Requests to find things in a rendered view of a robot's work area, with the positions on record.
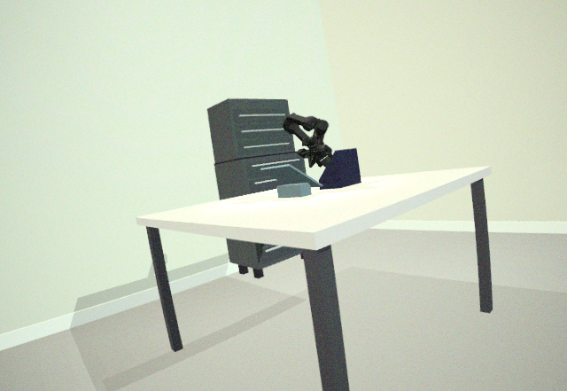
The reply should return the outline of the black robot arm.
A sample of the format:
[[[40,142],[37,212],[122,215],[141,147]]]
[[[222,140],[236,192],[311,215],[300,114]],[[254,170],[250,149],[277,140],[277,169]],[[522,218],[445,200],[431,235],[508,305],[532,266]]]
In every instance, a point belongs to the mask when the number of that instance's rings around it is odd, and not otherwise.
[[[304,130],[310,131],[314,130],[314,134],[310,137],[306,132],[304,132],[299,125],[303,126]],[[325,133],[329,127],[329,123],[325,120],[317,119],[314,116],[303,117],[292,113],[286,117],[283,123],[283,129],[290,134],[294,134],[302,141],[302,146],[312,146],[318,147],[318,137],[324,138]],[[318,136],[318,137],[315,137]],[[327,156],[327,157],[326,157]],[[325,158],[326,157],[326,158]],[[332,154],[327,155],[326,152],[322,152],[322,157],[316,163],[319,167],[327,167]],[[324,159],[323,159],[324,158]]]

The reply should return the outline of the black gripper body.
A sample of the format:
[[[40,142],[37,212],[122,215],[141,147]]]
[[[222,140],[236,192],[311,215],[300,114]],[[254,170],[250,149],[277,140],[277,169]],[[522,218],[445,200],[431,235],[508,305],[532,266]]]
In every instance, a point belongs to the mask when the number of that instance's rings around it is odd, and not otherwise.
[[[318,137],[318,136],[315,136]],[[332,154],[332,148],[330,148],[328,145],[325,145],[323,142],[323,138],[322,137],[318,137],[318,147],[315,147],[314,145],[312,146],[308,146],[307,150],[305,148],[302,149],[298,149],[297,154],[299,156],[301,156],[302,158],[306,159],[307,155],[305,155],[305,152],[312,152],[312,151],[317,151],[318,153],[320,153],[322,155],[322,152],[326,152],[327,155]]]

